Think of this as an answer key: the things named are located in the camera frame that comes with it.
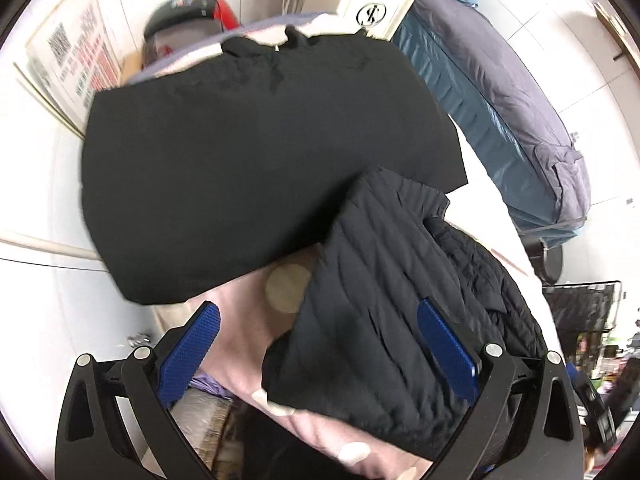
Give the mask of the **black round stool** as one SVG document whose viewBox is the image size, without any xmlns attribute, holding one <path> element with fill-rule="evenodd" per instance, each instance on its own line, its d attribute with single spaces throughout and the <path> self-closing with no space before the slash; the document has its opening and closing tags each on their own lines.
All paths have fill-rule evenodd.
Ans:
<svg viewBox="0 0 640 480">
<path fill-rule="evenodd" d="M 562 274 L 564 254 L 561 245 L 549 246 L 533 235 L 521 237 L 529 262 L 538 278 L 547 285 L 554 285 Z"/>
</svg>

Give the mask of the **black cap with red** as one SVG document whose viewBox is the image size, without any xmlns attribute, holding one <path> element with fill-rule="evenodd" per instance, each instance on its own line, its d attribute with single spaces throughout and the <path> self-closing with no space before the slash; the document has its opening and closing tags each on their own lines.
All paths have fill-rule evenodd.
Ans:
<svg viewBox="0 0 640 480">
<path fill-rule="evenodd" d="M 222 30 L 240 26 L 227 0 L 166 0 L 146 21 L 143 38 L 149 41 L 162 30 L 202 18 L 218 22 Z"/>
</svg>

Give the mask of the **framed wall poster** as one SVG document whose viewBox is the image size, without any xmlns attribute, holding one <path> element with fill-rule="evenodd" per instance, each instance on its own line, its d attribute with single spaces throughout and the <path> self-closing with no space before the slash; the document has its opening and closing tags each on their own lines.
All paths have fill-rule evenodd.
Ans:
<svg viewBox="0 0 640 480">
<path fill-rule="evenodd" d="M 21 72 L 83 136 L 94 95 L 116 87 L 122 76 L 99 0 L 60 0 L 51 6 L 26 41 Z"/>
</svg>

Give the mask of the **pink dotted bed sheet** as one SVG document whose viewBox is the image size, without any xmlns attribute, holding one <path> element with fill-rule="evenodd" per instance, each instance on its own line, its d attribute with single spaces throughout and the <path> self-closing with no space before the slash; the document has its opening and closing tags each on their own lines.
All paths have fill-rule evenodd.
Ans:
<svg viewBox="0 0 640 480">
<path fill-rule="evenodd" d="M 413 479 L 426 471 L 433 460 L 405 451 L 335 418 L 272 402 L 262 385 L 262 362 L 266 352 L 273 341 L 292 330 L 322 247 L 350 190 L 364 174 L 375 169 L 386 168 L 370 168 L 352 182 L 321 242 L 188 300 L 209 299 L 220 309 L 220 332 L 204 367 L 221 385 L 277 419 L 284 428 L 353 474 L 369 479 Z M 468 194 L 467 185 L 468 181 L 452 192 L 439 192 L 447 197 L 449 205 L 451 197 Z M 499 220 L 502 215 L 501 209 L 491 206 L 488 200 L 479 200 L 474 207 L 469 217 L 460 218 L 456 224 L 449 223 L 450 226 L 466 234 L 472 223 Z M 511 275 L 504 260 L 490 253 Z M 540 291 L 526 287 L 522 280 L 512 275 L 511 278 L 542 331 L 546 352 L 559 348 L 550 309 Z"/>
</svg>

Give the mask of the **black quilted jacket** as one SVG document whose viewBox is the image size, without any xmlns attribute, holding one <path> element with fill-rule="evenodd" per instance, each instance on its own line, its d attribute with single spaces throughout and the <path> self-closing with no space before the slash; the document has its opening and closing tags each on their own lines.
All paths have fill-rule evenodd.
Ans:
<svg viewBox="0 0 640 480">
<path fill-rule="evenodd" d="M 541 358 L 542 331 L 502 264 L 444 218 L 447 197 L 390 170 L 350 190 L 262 385 L 277 404 L 346 422 L 434 460 L 468 406 L 420 339 L 436 302 L 482 344 Z"/>
</svg>

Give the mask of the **black folded garment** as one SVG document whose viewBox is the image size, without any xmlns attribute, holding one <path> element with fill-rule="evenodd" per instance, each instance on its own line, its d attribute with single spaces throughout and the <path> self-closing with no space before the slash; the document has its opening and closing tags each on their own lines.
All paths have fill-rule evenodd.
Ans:
<svg viewBox="0 0 640 480">
<path fill-rule="evenodd" d="M 288 28 L 96 95 L 85 224 L 127 300 L 178 304 L 321 242 L 370 168 L 449 193 L 458 134 L 393 44 Z"/>
</svg>

